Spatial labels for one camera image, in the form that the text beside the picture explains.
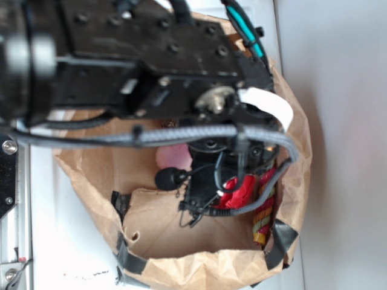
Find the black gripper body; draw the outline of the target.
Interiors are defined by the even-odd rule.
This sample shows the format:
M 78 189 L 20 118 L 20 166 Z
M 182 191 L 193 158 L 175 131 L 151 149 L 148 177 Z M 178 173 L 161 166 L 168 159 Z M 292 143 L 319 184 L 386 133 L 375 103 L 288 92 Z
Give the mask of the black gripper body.
M 187 143 L 217 172 L 272 166 L 283 130 L 274 116 L 242 103 L 239 89 L 273 92 L 273 75 L 254 28 L 236 1 L 224 1 L 246 52 L 219 23 L 195 19 L 185 1 L 57 1 L 57 105 L 103 109 L 121 119 L 176 119 L 179 129 L 65 138 L 65 148 L 158 147 Z

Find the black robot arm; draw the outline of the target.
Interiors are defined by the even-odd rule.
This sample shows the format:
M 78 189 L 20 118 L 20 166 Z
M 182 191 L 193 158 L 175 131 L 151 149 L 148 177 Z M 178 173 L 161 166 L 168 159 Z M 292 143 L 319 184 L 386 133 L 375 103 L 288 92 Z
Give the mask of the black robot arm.
M 263 31 L 223 6 L 245 52 L 186 1 L 2 1 L 1 130 L 55 147 L 188 143 L 269 168 L 285 127 L 243 99 L 274 90 Z

